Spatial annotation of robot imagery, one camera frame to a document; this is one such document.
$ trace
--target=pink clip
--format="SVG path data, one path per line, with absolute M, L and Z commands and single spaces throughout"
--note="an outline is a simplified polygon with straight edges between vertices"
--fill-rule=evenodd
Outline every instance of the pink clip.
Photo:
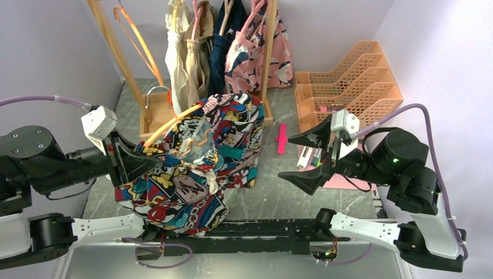
M 288 142 L 288 138 L 286 137 L 286 124 L 281 124 L 276 141 L 279 142 L 279 145 L 277 146 L 277 153 L 284 154 L 284 146 L 286 145 L 286 142 Z

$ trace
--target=desk file organizer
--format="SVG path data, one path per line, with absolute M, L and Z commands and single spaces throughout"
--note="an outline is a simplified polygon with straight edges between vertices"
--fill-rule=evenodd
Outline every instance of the desk file organizer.
M 375 41 L 357 43 L 331 72 L 296 72 L 295 77 L 300 132 L 313 128 L 340 109 L 354 113 L 360 119 L 360 128 L 365 128 L 402 102 L 388 63 Z

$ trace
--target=fabric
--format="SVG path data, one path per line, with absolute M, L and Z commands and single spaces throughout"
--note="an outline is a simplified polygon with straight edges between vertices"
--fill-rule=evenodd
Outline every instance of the fabric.
M 186 4 L 180 1 L 177 5 L 176 30 L 172 30 L 174 6 L 175 0 L 170 0 L 166 13 L 166 27 L 169 31 L 165 62 L 171 78 L 173 111 L 179 115 L 188 109 L 190 88 L 187 83 L 188 74 L 185 70 L 187 47 L 183 45 L 182 40 L 191 24 L 192 14 Z
M 226 56 L 224 79 L 227 93 L 247 93 L 260 90 L 263 54 L 265 50 L 264 33 L 267 29 L 267 2 L 256 2 L 257 14 L 251 22 L 237 32 Z M 272 43 L 268 87 L 287 87 L 292 84 L 291 48 L 288 33 L 276 14 L 276 30 Z
M 209 41 L 212 40 L 214 29 L 213 8 L 209 1 L 201 1 L 197 9 L 202 7 L 202 16 L 199 19 L 196 39 L 192 39 L 194 18 L 184 35 L 183 41 L 187 46 L 187 59 L 185 67 L 187 70 L 188 107 L 197 103 L 199 99 L 206 98 L 209 91 L 210 66 L 207 51 Z
M 115 188 L 120 205 L 150 224 L 188 235 L 203 234 L 224 220 L 226 188 L 255 186 L 262 142 L 264 112 L 257 97 L 215 95 L 200 104 L 202 109 L 181 119 L 161 143 L 144 148 L 141 142 L 136 147 L 162 160 L 161 167 Z M 190 152 L 190 157 L 176 155 L 187 139 L 199 134 L 197 129 L 210 130 L 210 148 Z
M 241 0 L 235 0 L 224 28 L 224 34 L 219 35 L 224 20 L 224 3 L 219 10 L 219 15 L 214 27 L 214 47 L 210 54 L 210 80 L 209 96 L 224 92 L 224 70 L 226 67 L 226 55 L 233 43 L 236 32 L 240 31 L 247 20 L 247 12 Z

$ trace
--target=white wall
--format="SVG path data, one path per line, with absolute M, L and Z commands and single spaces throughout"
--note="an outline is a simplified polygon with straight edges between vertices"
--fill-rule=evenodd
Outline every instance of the white wall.
M 423 103 L 430 111 L 452 214 L 467 230 L 470 257 L 462 274 L 414 268 L 416 278 L 493 278 L 492 30 L 493 1 L 396 0 L 375 36 L 403 104 Z M 391 124 L 427 142 L 419 110 Z M 432 167 L 430 159 L 427 165 Z M 392 204 L 385 208 L 398 220 L 409 220 Z
M 250 0 L 242 0 L 247 12 Z M 290 36 L 291 56 L 296 71 L 330 71 L 341 57 L 361 40 L 371 40 L 394 0 L 281 0 L 281 18 Z M 192 0 L 185 0 L 192 9 Z M 223 0 L 210 0 L 219 10 Z M 165 64 L 168 0 L 122 0 L 123 7 L 149 46 L 161 75 Z M 117 0 L 101 1 L 135 77 L 152 78 L 140 55 L 113 16 Z
M 80 1 L 3 0 L 0 9 L 0 99 L 19 95 L 64 95 L 116 108 L 122 81 L 95 22 Z M 1 107 L 0 135 L 41 125 L 64 152 L 91 146 L 80 117 L 84 111 L 54 102 L 23 102 Z M 79 192 L 76 185 L 57 192 Z M 28 216 L 60 212 L 79 217 L 87 194 L 51 202 L 33 191 Z M 0 271 L 0 278 L 51 278 L 56 262 Z

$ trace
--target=pink floral bag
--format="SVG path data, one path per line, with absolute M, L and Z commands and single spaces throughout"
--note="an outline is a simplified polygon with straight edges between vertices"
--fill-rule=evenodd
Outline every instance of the pink floral bag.
M 267 29 L 267 1 L 256 1 L 245 26 L 236 37 L 226 56 L 226 94 L 249 93 L 260 90 L 264 34 Z M 293 78 L 291 48 L 286 28 L 279 11 L 276 14 L 276 30 L 272 43 L 268 87 L 287 87 Z

